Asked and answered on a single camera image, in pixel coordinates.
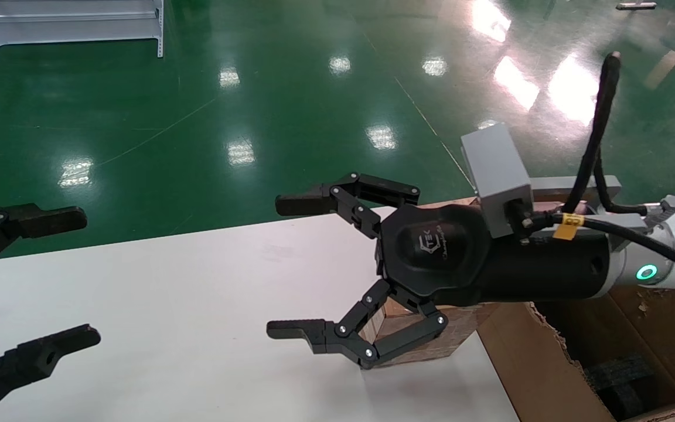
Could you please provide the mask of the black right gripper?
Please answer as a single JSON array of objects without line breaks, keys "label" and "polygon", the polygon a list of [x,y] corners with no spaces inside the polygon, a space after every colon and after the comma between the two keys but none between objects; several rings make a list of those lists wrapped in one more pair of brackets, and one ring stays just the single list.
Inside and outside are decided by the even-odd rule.
[{"label": "black right gripper", "polygon": [[[610,249],[603,235],[567,241],[547,233],[527,244],[512,234],[494,238],[476,206],[413,206],[420,194],[415,185],[353,172],[305,194],[278,195],[274,206],[280,216],[335,213],[365,237],[378,238],[377,273],[383,280],[338,322],[270,321],[267,335],[303,339],[314,355],[339,353],[369,370],[439,337],[448,318],[436,305],[584,300],[610,288]],[[363,200],[397,209],[381,223]],[[421,320],[374,342],[363,339],[360,331],[388,299],[408,300]]]}]

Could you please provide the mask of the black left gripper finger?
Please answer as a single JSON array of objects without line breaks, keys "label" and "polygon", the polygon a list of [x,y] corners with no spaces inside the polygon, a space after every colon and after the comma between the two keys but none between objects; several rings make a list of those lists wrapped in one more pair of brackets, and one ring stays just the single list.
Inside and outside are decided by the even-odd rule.
[{"label": "black left gripper finger", "polygon": [[34,203],[0,207],[0,254],[20,238],[37,239],[86,227],[87,216],[78,206],[51,210]]},{"label": "black left gripper finger", "polygon": [[16,389],[47,379],[64,356],[100,342],[99,331],[83,324],[8,350],[0,356],[0,401]]}]

